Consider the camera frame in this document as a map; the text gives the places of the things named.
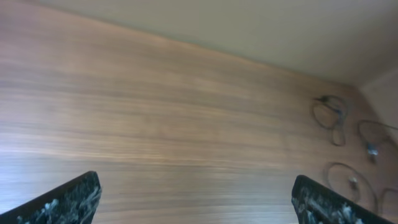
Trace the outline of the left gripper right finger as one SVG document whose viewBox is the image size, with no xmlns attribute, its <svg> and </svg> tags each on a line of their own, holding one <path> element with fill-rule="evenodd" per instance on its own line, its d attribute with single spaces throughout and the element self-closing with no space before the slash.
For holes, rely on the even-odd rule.
<svg viewBox="0 0 398 224">
<path fill-rule="evenodd" d="M 292 205 L 299 224 L 392 224 L 305 175 L 298 175 Z"/>
</svg>

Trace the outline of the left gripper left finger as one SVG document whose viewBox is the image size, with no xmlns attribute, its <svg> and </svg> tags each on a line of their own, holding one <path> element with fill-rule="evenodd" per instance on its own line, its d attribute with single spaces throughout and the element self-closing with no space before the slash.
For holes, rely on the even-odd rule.
<svg viewBox="0 0 398 224">
<path fill-rule="evenodd" d="M 97 172 L 84 174 L 1 214 L 1 223 L 91 224 L 102 188 Z"/>
</svg>

